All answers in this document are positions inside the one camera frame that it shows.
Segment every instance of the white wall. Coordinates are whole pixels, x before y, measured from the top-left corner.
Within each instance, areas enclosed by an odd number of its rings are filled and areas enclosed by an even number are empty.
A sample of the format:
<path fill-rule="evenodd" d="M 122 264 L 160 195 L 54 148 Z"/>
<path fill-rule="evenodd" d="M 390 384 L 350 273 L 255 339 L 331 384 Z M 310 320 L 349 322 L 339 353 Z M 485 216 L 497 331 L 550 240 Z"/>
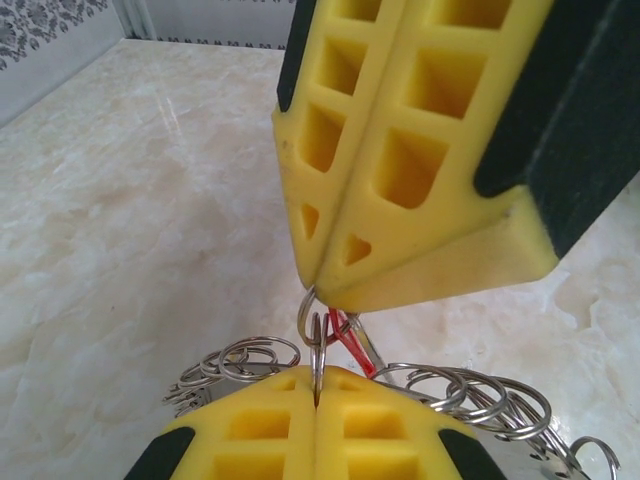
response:
<path fill-rule="evenodd" d="M 0 1 L 0 126 L 122 37 L 112 0 Z"/>
<path fill-rule="evenodd" d="M 137 0 L 157 40 L 284 49 L 294 0 Z"/>

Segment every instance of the square hole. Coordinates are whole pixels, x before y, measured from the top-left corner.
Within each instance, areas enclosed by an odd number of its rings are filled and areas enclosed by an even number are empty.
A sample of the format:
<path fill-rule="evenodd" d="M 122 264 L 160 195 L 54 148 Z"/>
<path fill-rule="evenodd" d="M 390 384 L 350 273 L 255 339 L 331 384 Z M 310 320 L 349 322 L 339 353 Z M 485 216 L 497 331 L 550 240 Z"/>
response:
<path fill-rule="evenodd" d="M 344 121 L 338 113 L 311 105 L 299 143 L 302 160 L 322 173 L 328 172 L 336 156 Z"/>
<path fill-rule="evenodd" d="M 382 0 L 338 0 L 336 15 L 352 20 L 375 22 Z"/>
<path fill-rule="evenodd" d="M 236 414 L 228 440 L 261 440 L 289 437 L 291 415 L 286 410 L 245 410 Z"/>
<path fill-rule="evenodd" d="M 388 408 L 360 406 L 348 411 L 344 419 L 345 438 L 397 440 L 406 436 L 402 418 Z"/>
<path fill-rule="evenodd" d="M 374 179 L 374 189 L 385 200 L 408 209 L 426 200 L 447 154 L 442 142 L 391 130 Z"/>
<path fill-rule="evenodd" d="M 296 389 L 296 379 L 287 378 L 283 382 L 274 385 L 273 389 L 279 392 L 291 392 Z"/>
<path fill-rule="evenodd" d="M 215 457 L 216 480 L 282 480 L 282 454 L 227 454 Z"/>
<path fill-rule="evenodd" d="M 307 240 L 311 240 L 313 234 L 316 233 L 320 214 L 318 213 L 318 210 L 306 203 L 302 205 L 300 213 L 302 214 L 302 225 L 305 237 L 307 237 Z"/>
<path fill-rule="evenodd" d="M 354 263 L 365 259 L 369 255 L 371 255 L 371 244 L 356 237 L 355 235 L 350 235 L 347 240 L 344 264 L 346 266 L 353 265 Z"/>
<path fill-rule="evenodd" d="M 429 12 L 431 23 L 459 27 L 502 27 L 511 0 L 435 0 Z"/>
<path fill-rule="evenodd" d="M 349 455 L 349 480 L 426 480 L 420 472 L 418 455 L 375 453 Z"/>
<path fill-rule="evenodd" d="M 353 95 L 366 53 L 365 45 L 347 40 L 327 40 L 318 65 L 318 83 Z"/>
<path fill-rule="evenodd" d="M 464 118 L 486 57 L 442 49 L 422 50 L 405 95 L 410 107 Z"/>

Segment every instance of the patterned wallpaper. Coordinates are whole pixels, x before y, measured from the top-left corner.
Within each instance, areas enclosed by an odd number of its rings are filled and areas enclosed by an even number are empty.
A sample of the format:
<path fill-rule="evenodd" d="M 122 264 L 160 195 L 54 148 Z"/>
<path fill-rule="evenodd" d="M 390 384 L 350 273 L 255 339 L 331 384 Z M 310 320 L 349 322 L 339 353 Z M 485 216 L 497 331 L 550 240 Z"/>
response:
<path fill-rule="evenodd" d="M 0 0 L 0 127 L 121 38 L 113 0 Z"/>
<path fill-rule="evenodd" d="M 0 70 L 108 7 L 108 0 L 0 0 Z"/>

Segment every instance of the beige marble surface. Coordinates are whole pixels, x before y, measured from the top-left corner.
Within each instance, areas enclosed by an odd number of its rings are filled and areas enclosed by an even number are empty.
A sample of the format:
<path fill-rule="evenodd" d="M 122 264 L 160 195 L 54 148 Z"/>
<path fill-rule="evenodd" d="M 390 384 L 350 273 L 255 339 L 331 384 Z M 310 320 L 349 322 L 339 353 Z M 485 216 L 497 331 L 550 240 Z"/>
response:
<path fill-rule="evenodd" d="M 123 41 L 0 130 L 2 478 L 122 478 L 186 366 L 247 335 L 296 339 L 269 118 L 281 60 Z M 632 479 L 638 285 L 640 177 L 543 281 L 364 321 L 387 361 L 534 385 L 565 438 L 601 437 Z"/>

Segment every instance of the dark floral pattern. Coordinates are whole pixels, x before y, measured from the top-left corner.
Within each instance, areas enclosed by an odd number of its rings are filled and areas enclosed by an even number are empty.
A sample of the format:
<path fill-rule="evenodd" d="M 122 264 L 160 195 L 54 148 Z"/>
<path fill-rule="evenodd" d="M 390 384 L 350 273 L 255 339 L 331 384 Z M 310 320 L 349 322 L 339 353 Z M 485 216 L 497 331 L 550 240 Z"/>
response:
<path fill-rule="evenodd" d="M 111 0 L 0 0 L 0 71 L 8 68 L 6 58 L 20 61 L 28 48 L 38 50 L 69 26 L 109 8 Z"/>
<path fill-rule="evenodd" d="M 172 36 L 168 36 L 167 39 L 165 40 L 164 37 L 157 37 L 156 40 L 158 40 L 159 42 L 174 42 L 174 43 L 193 43 L 193 40 L 191 40 L 190 38 L 184 38 L 183 40 L 180 40 L 180 38 L 178 37 L 172 37 Z M 196 39 L 196 43 L 199 45 L 209 45 L 209 39 L 207 38 L 197 38 Z M 225 45 L 227 47 L 246 47 L 246 48 L 264 48 L 267 50 L 284 50 L 286 49 L 286 45 L 275 45 L 275 44 L 271 44 L 271 43 L 257 43 L 254 44 L 252 42 L 238 42 L 236 40 L 212 40 L 211 43 L 213 45 L 218 45 L 218 46 L 222 46 Z"/>

